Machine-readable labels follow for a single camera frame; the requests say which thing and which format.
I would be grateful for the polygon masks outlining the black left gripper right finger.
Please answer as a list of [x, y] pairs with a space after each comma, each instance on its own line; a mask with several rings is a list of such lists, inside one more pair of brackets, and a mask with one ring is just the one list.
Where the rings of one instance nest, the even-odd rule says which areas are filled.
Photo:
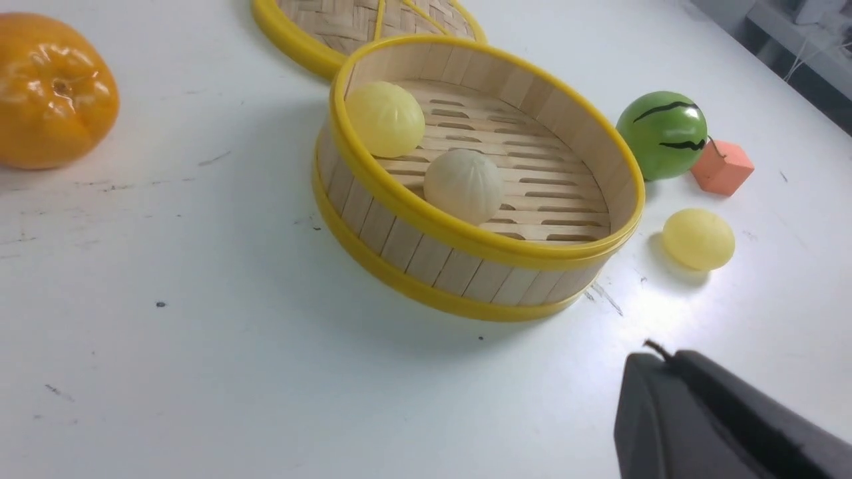
[[761, 477], [850, 477], [850, 443], [696, 351], [678, 351], [669, 364]]

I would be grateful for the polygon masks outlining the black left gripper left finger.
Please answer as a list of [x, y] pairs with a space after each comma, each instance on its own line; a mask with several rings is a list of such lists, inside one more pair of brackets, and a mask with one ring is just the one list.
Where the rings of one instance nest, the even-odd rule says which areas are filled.
[[766, 469], [736, 428], [734, 400], [763, 393], [695, 351], [653, 340], [624, 362], [614, 422], [623, 478], [763, 478]]

